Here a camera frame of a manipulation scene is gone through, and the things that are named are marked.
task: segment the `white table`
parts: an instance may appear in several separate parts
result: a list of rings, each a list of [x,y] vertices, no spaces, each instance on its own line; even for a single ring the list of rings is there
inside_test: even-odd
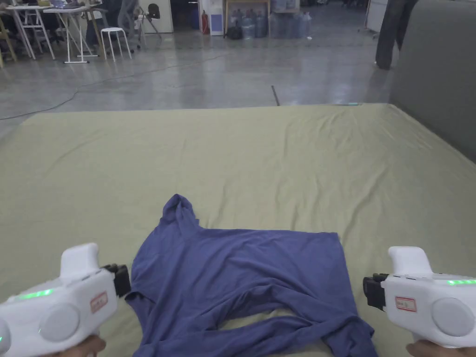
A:
[[[97,57],[98,55],[93,55],[91,52],[91,49],[89,48],[88,44],[86,43],[86,40],[83,38],[83,33],[81,31],[81,21],[78,21],[77,16],[82,13],[83,11],[91,11],[92,7],[91,6],[80,6],[75,9],[57,9],[57,8],[52,8],[52,9],[47,9],[44,10],[44,13],[49,13],[49,14],[57,14],[58,18],[60,21],[63,23],[64,28],[66,29],[66,43],[68,46],[68,60],[65,61],[65,63],[89,63],[89,61],[85,61],[84,57]],[[71,35],[71,32],[69,30],[69,20],[73,23],[74,27],[76,28],[76,31],[79,32],[79,46],[74,40],[74,37]],[[76,48],[79,51],[79,56],[81,58],[81,61],[71,61],[71,51],[69,49],[69,39],[73,41],[75,44]],[[83,43],[86,45],[86,48],[88,49],[89,55],[84,55],[83,53]]]
[[[53,53],[53,49],[51,48],[50,39],[48,37],[48,33],[46,32],[45,25],[43,24],[43,19],[41,18],[40,11],[45,9],[49,9],[51,6],[8,6],[7,10],[13,11],[13,17],[17,24],[18,30],[20,31],[21,40],[23,41],[23,45],[25,46],[28,55],[30,58],[36,60],[35,53],[33,52],[33,48],[31,47],[30,40],[28,39],[28,35],[25,29],[33,29],[33,36],[35,37],[36,42],[38,43],[38,47],[40,48],[40,52],[43,53],[41,49],[40,41],[38,40],[38,36],[36,35],[35,29],[42,29],[43,34],[45,35],[46,43],[48,44],[48,48],[50,49],[51,56],[55,59],[55,54]],[[25,20],[22,22],[19,12],[25,11]],[[36,15],[36,21],[29,23],[31,19],[31,15]]]

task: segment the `mattress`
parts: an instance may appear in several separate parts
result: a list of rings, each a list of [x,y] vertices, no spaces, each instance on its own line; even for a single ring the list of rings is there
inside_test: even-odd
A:
[[[174,193],[206,228],[337,232],[381,356],[412,338],[362,291],[364,276],[391,271],[390,246],[476,275],[475,164],[388,104],[42,114],[0,141],[0,167],[2,299],[57,276],[76,244],[130,265]],[[101,335],[103,356],[130,356],[141,330],[122,302]],[[319,342],[296,353],[326,355]]]

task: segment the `green led light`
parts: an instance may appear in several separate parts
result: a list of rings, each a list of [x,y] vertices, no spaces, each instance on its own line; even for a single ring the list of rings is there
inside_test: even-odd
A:
[[[47,296],[50,295],[53,292],[53,289],[48,289],[48,290],[43,290],[43,291],[37,291],[36,293],[31,293],[31,294],[26,294],[20,296],[21,300],[27,300],[31,298],[38,298],[40,296]]]
[[[449,285],[476,284],[476,280],[448,280]]]

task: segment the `concrete floor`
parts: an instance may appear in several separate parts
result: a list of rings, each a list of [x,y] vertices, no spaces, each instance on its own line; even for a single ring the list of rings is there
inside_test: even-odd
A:
[[[199,32],[148,36],[133,60],[6,63],[0,71],[0,136],[27,113],[386,102],[393,71],[373,65],[377,40],[363,9],[309,9],[311,40],[225,40]]]

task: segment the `person's leg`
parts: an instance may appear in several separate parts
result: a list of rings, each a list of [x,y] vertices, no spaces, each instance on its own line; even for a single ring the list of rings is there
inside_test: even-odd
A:
[[[375,61],[381,69],[390,69],[393,46],[405,2],[406,0],[388,0],[375,54]]]
[[[1,14],[0,17],[5,28],[11,34],[16,35],[18,33],[18,29],[17,29],[17,25],[15,24],[15,19],[13,18],[13,16],[8,14]]]
[[[403,39],[405,38],[405,33],[407,32],[408,21],[410,20],[410,15],[412,14],[412,10],[417,3],[418,0],[407,0],[403,12],[402,17],[400,18],[400,24],[397,30],[397,45],[398,49],[401,51],[403,46]]]

